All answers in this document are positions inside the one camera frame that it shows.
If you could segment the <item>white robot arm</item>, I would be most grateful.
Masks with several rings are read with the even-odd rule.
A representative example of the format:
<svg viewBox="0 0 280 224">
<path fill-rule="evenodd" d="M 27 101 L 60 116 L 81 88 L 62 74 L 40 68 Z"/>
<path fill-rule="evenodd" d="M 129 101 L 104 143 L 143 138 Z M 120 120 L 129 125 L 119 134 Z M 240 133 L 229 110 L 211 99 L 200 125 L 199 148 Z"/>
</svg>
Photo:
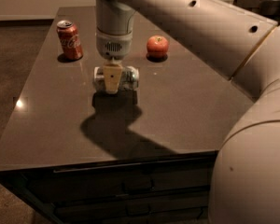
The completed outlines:
<svg viewBox="0 0 280 224">
<path fill-rule="evenodd" d="M 111 0 L 144 15 L 255 103 L 217 154 L 210 224 L 280 224 L 280 24 L 220 0 Z"/>
</svg>

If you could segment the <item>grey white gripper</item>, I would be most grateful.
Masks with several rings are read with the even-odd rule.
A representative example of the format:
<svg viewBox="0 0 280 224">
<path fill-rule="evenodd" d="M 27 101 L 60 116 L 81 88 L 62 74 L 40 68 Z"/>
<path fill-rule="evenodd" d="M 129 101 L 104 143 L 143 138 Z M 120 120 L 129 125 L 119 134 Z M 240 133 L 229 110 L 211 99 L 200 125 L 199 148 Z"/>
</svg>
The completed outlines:
<svg viewBox="0 0 280 224">
<path fill-rule="evenodd" d="M 121 61 L 131 50 L 133 34 L 109 35 L 99 29 L 96 30 L 96 48 L 99 54 L 109 60 L 103 66 L 105 80 L 105 91 L 108 94 L 115 94 L 119 90 L 119 83 L 123 66 Z"/>
</svg>

